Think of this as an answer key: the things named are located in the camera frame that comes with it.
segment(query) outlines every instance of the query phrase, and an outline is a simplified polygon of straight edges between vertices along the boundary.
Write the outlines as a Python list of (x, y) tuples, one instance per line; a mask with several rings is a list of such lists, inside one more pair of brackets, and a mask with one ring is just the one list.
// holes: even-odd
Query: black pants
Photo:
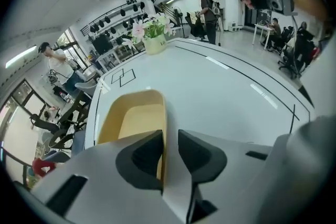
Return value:
[(280, 37), (277, 35), (270, 35), (268, 38), (268, 42), (267, 42), (267, 47), (271, 47), (272, 46), (272, 41), (274, 42), (274, 44), (276, 45), (276, 43), (279, 41)]
[(205, 28), (209, 43), (216, 45), (216, 21), (206, 22)]

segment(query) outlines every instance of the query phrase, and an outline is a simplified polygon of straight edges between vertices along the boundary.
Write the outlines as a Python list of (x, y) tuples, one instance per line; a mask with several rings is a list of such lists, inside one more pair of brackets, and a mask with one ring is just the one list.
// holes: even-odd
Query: red object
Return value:
[[(50, 170), (48, 172), (45, 172), (42, 170), (42, 168), (44, 167), (50, 167)], [(40, 158), (37, 158), (33, 160), (32, 168), (36, 175), (44, 177), (47, 173), (50, 173), (52, 170), (54, 170), (56, 168), (56, 165), (53, 162), (42, 161)]]

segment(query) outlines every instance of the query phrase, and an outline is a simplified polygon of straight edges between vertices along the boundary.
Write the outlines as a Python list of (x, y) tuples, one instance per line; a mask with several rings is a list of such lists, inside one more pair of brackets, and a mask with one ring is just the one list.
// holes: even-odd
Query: woman with long hair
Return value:
[(214, 13), (211, 11), (214, 1), (213, 0), (201, 0), (201, 14), (204, 14), (206, 34), (211, 44), (216, 44), (216, 23), (217, 19)]

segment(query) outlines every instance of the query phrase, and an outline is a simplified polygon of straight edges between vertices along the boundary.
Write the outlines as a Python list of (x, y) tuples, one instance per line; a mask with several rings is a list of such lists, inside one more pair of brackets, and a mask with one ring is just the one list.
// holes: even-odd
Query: black line marking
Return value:
[(129, 80), (128, 82), (126, 82), (125, 84), (123, 84), (123, 85), (121, 85), (121, 78), (120, 78), (120, 82), (119, 82), (119, 86), (120, 87), (123, 87), (123, 86), (125, 86), (127, 83), (129, 83), (129, 82), (131, 82), (132, 80), (135, 80), (136, 79), (136, 76), (135, 76), (135, 74), (134, 74), (134, 70), (133, 70), (133, 68), (131, 69), (131, 70), (129, 70), (129, 71), (127, 71), (126, 73), (128, 73), (128, 72), (130, 72), (130, 71), (132, 71), (133, 72), (133, 76), (134, 76), (134, 78), (133, 79), (131, 79), (131, 80)]
[(117, 72), (113, 73), (112, 74), (112, 79), (111, 79), (111, 84), (114, 84), (116, 81), (118, 81), (120, 79), (120, 76), (119, 76), (119, 79), (116, 79), (113, 81), (113, 77), (115, 77), (114, 75), (116, 75), (117, 73), (119, 73), (119, 71), (122, 71), (122, 75), (124, 74), (124, 69), (122, 68), (121, 70), (118, 70)]
[(98, 105), (99, 105), (99, 100), (100, 100), (100, 93), (101, 93), (101, 88), (99, 88), (99, 95), (98, 95), (98, 101), (97, 101), (97, 106), (96, 106), (96, 113), (94, 117), (94, 124), (93, 124), (93, 145), (94, 145), (94, 139), (95, 139), (95, 131), (96, 131), (96, 119), (97, 119), (97, 112), (98, 112)]
[[(190, 51), (190, 52), (194, 52), (194, 53), (196, 53), (196, 54), (198, 54), (198, 55), (201, 55), (201, 56), (204, 56), (205, 57), (205, 55), (203, 55), (203, 54), (199, 54), (198, 52), (195, 52), (195, 51), (192, 51), (192, 50), (188, 50), (188, 51)], [(254, 81), (255, 83), (257, 83), (258, 85), (260, 85), (260, 86), (262, 86), (264, 89), (266, 89), (269, 93), (271, 93), (276, 99), (278, 99), (291, 113), (293, 113), (293, 111), (284, 103), (284, 102), (282, 102), (274, 93), (272, 93), (270, 90), (268, 90), (265, 86), (263, 86), (262, 84), (260, 84), (260, 82), (258, 82), (258, 81), (256, 81), (256, 80), (254, 80), (253, 78), (251, 78), (251, 77), (249, 77), (248, 75), (246, 75), (246, 74), (244, 74), (244, 73), (242, 73), (241, 71), (239, 71), (239, 70), (237, 70), (237, 69), (235, 69), (235, 68), (233, 68), (233, 67), (231, 67), (231, 66), (229, 66), (229, 65), (227, 65), (226, 63), (223, 63), (223, 62), (220, 62), (220, 63), (222, 63), (222, 64), (224, 64), (224, 65), (226, 65), (226, 66), (228, 66), (228, 67), (230, 67), (230, 68), (232, 68), (233, 70), (235, 70), (236, 72), (238, 72), (238, 73), (240, 73), (240, 74), (242, 74), (243, 76), (246, 76), (247, 78), (249, 78), (250, 80), (252, 80), (252, 81)]]
[(289, 134), (292, 133), (293, 122), (294, 122), (294, 115), (295, 115), (295, 104), (294, 104), (294, 108), (293, 108), (293, 117), (292, 117), (292, 123), (290, 124)]
[(134, 59), (136, 59), (136, 58), (138, 58), (138, 57), (140, 57), (140, 56), (143, 56), (143, 55), (146, 55), (146, 51), (143, 51), (143, 54), (142, 54), (142, 52), (141, 52), (140, 55), (133, 56), (133, 57), (131, 57), (130, 59), (128, 59), (127, 61), (118, 64), (115, 68), (116, 68), (116, 69), (119, 69), (120, 67), (124, 66), (126, 63), (129, 63), (129, 62), (133, 61)]
[(266, 74), (267, 76), (269, 76), (270, 78), (272, 78), (273, 80), (275, 80), (277, 83), (279, 83), (281, 86), (283, 86), (287, 91), (289, 91), (290, 92), (290, 94), (292, 95), (292, 96), (294, 96), (295, 97), (295, 99), (296, 100), (298, 100), (302, 105), (303, 105), (303, 107), (307, 110), (307, 112), (308, 112), (308, 118), (309, 118), (309, 121), (310, 121), (310, 111), (307, 109), (307, 107), (290, 91), (290, 90), (288, 90), (281, 82), (279, 82), (278, 80), (276, 80), (275, 78), (273, 78), (271, 75), (269, 75), (268, 73), (266, 73), (265, 71), (263, 71), (263, 70), (261, 70), (260, 68), (257, 68), (256, 66), (254, 66), (254, 65), (252, 65), (252, 64), (250, 64), (250, 63), (248, 63), (248, 62), (246, 62), (246, 61), (244, 61), (244, 60), (241, 60), (240, 58), (238, 58), (238, 57), (236, 57), (236, 56), (233, 56), (233, 55), (230, 55), (230, 54), (227, 54), (227, 53), (225, 53), (225, 52), (223, 52), (223, 51), (220, 51), (220, 50), (216, 50), (216, 49), (214, 49), (214, 48), (209, 48), (209, 47), (205, 47), (205, 46), (202, 46), (202, 45), (200, 45), (200, 44), (195, 44), (195, 43), (191, 43), (191, 42), (187, 42), (187, 41), (185, 41), (185, 40), (180, 40), (181, 42), (184, 42), (184, 43), (188, 43), (188, 44), (192, 44), (192, 45), (197, 45), (197, 46), (200, 46), (200, 47), (203, 47), (203, 48), (206, 48), (206, 49), (211, 49), (211, 50), (214, 50), (214, 51), (216, 51), (216, 52), (220, 52), (220, 53), (222, 53), (222, 54), (225, 54), (225, 55), (228, 55), (228, 56), (231, 56), (231, 57), (233, 57), (233, 58), (236, 58), (236, 59), (238, 59), (238, 60), (240, 60), (240, 61), (242, 61), (242, 62), (244, 62), (244, 63), (246, 63), (246, 64), (248, 64), (248, 65), (250, 65), (250, 66), (252, 66), (252, 67), (254, 67), (254, 68), (256, 68), (256, 69), (258, 69), (259, 71), (261, 71), (262, 73), (264, 73), (264, 74)]
[[(175, 46), (176, 48), (180, 48), (180, 49), (183, 49), (183, 50), (188, 50), (188, 49), (185, 49), (185, 48), (181, 48), (181, 47), (179, 47), (179, 46)], [(195, 52), (195, 51), (193, 51), (193, 50), (188, 50), (188, 51), (191, 51), (191, 52), (193, 52), (193, 53), (195, 53), (195, 54), (198, 54), (198, 55), (201, 55), (201, 56), (204, 56), (204, 57), (206, 57), (206, 55), (204, 55), (204, 54), (200, 54), (200, 53), (198, 53), (198, 52)]]

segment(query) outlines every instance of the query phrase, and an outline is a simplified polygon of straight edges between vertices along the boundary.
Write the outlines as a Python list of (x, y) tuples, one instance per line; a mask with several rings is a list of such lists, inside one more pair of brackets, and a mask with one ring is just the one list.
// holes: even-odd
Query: flower pot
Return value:
[(144, 41), (146, 52), (149, 55), (158, 54), (166, 49), (167, 41), (164, 35), (159, 35), (157, 37), (147, 39)]

